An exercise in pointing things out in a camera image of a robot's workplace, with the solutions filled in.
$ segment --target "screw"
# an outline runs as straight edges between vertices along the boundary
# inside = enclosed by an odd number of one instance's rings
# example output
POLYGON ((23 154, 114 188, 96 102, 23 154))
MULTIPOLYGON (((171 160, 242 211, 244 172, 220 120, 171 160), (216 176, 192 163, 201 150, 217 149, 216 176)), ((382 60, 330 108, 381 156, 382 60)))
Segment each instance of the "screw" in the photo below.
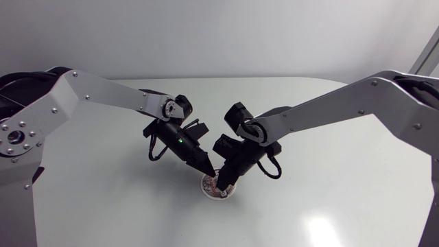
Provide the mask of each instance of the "screw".
POLYGON ((415 123, 415 124, 413 125, 413 128, 414 128, 415 130, 420 130, 422 127, 423 127, 423 126, 422 126, 420 123, 415 123))

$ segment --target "wire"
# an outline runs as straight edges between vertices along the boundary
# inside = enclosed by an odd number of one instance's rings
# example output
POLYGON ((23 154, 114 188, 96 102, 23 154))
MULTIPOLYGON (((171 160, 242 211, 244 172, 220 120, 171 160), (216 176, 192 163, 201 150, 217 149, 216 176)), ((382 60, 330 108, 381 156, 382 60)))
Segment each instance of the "wire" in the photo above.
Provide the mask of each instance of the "wire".
POLYGON ((279 179, 279 178, 282 176, 282 168, 281 168, 281 165, 279 165, 279 163, 278 163, 277 160, 274 158, 274 156, 273 156, 273 157, 268 157, 268 159, 269 159, 269 160, 273 163, 273 165, 277 168, 277 172, 278 172, 278 174, 277 174, 277 175, 273 175, 273 174, 268 173, 268 172, 265 170, 265 168, 262 166, 261 161, 257 161, 257 164, 258 164, 259 169, 261 169, 261 171, 262 171, 265 175, 267 175, 269 178, 272 178, 272 179, 279 179))
POLYGON ((164 153, 168 148, 168 146, 166 146, 157 156, 154 157, 154 155, 152 154, 152 150, 156 146, 156 141, 157 141, 157 134, 152 134, 150 141, 150 153, 148 154, 148 158, 150 158, 151 161, 158 161, 164 155, 164 153))
POLYGON ((425 91, 427 93, 429 93, 431 96, 435 97, 436 99, 439 99, 439 91, 437 88, 435 88, 432 84, 425 82, 425 81, 416 81, 416 80, 412 80, 412 79, 406 79, 406 78, 402 78, 402 79, 397 79, 396 80, 398 83, 402 84, 403 86, 412 86, 412 87, 416 87, 417 89, 421 90, 421 91, 425 91))
POLYGON ((16 82, 24 78, 34 78, 39 81, 47 81, 56 77, 54 73, 48 72, 17 72, 10 73, 0 77, 0 89, 7 86, 11 82, 16 82))

